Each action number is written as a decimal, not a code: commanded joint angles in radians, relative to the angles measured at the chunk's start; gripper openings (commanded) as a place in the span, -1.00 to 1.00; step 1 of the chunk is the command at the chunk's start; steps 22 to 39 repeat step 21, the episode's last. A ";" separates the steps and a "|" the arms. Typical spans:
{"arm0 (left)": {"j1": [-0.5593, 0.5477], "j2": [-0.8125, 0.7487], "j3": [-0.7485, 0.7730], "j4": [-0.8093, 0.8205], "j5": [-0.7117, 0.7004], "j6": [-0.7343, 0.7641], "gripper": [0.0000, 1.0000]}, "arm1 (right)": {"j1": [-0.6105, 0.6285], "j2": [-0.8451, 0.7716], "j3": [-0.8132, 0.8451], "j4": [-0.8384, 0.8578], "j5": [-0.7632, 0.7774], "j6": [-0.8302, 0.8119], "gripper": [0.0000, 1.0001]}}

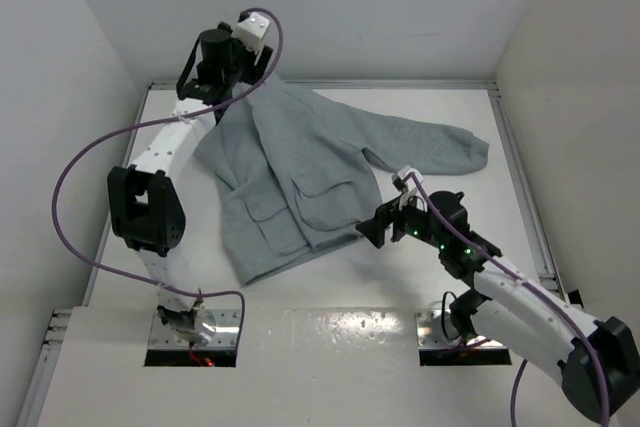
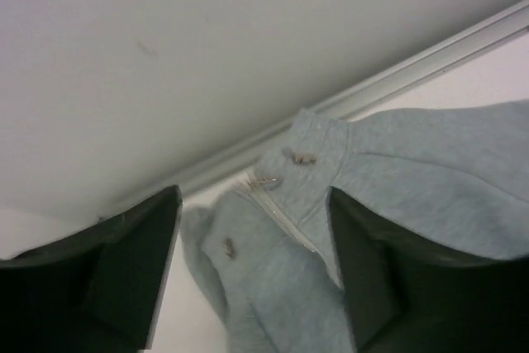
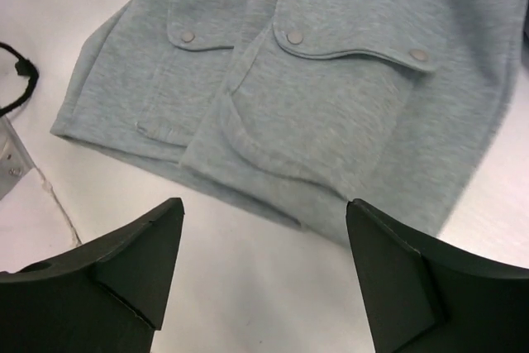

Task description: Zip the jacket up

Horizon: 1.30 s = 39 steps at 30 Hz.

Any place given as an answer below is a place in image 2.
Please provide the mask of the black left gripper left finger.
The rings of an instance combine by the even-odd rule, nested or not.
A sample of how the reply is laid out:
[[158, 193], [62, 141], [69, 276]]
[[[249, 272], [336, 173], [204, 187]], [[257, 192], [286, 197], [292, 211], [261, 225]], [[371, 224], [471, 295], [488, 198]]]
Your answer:
[[3, 352], [149, 350], [182, 206], [176, 185], [1, 262]]

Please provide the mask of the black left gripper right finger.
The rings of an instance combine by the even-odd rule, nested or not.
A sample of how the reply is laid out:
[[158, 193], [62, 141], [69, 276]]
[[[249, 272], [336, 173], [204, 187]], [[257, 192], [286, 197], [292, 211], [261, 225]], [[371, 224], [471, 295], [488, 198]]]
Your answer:
[[527, 257], [440, 245], [338, 188], [328, 210], [358, 352], [527, 351]]

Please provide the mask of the grey zip jacket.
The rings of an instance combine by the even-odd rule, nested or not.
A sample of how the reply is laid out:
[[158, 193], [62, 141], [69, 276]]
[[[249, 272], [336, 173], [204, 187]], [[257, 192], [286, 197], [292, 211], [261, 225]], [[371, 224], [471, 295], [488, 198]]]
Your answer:
[[435, 243], [528, 259], [528, 103], [300, 112], [282, 141], [180, 233], [230, 352], [358, 352], [331, 234], [333, 188]]

